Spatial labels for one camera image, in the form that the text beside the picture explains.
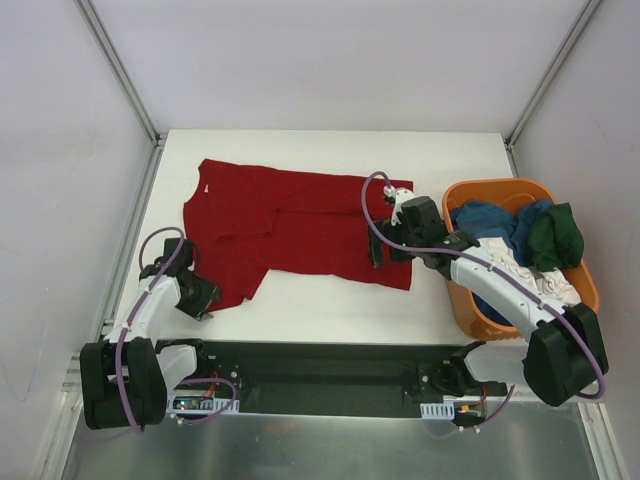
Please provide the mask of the red t-shirt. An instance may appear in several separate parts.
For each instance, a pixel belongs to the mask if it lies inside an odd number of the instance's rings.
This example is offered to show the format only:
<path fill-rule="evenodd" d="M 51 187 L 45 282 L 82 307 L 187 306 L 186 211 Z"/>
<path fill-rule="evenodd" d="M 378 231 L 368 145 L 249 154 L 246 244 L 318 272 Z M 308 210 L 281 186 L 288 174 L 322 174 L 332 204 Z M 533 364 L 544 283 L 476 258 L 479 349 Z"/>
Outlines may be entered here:
<path fill-rule="evenodd" d="M 198 248 L 198 274 L 221 291 L 211 310 L 252 299 L 271 270 L 410 288 L 410 264 L 376 268 L 369 259 L 367 221 L 392 213 L 384 180 L 211 159 L 198 172 L 183 221 Z"/>

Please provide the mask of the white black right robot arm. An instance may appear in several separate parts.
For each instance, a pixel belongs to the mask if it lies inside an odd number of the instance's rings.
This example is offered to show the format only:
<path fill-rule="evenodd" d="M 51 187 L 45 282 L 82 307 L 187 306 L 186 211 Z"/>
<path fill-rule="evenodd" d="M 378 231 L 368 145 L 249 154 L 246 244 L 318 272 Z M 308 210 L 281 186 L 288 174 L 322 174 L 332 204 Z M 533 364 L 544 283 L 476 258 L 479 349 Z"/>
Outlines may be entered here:
<path fill-rule="evenodd" d="M 434 202 L 385 180 L 383 203 L 390 213 L 372 217 L 370 190 L 363 185 L 360 206 L 369 235 L 370 264 L 420 261 L 446 281 L 488 303 L 516 328 L 522 344 L 477 339 L 441 362 L 429 384 L 460 397 L 484 384 L 528 387 L 553 407 L 581 398 L 596 401 L 607 390 L 609 370 L 596 312 L 584 303 L 569 306 L 528 285 L 480 242 L 464 231 L 446 229 Z"/>

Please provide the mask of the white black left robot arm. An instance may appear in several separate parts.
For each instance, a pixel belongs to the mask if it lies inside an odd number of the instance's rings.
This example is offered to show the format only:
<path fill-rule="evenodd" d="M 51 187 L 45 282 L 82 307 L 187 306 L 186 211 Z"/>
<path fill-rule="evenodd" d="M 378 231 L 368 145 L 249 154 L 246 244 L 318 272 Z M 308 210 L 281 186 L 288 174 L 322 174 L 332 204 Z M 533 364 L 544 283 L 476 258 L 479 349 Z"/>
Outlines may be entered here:
<path fill-rule="evenodd" d="M 203 319 L 220 299 L 219 288 L 199 276 L 195 244 L 182 237 L 164 240 L 163 254 L 141 268 L 136 299 L 102 340 L 85 344 L 79 356 L 86 425 L 91 430 L 130 427 L 142 432 L 160 423 L 170 391 L 181 381 L 204 387 L 210 363 L 198 341 L 171 341 L 159 348 L 170 317 Z"/>

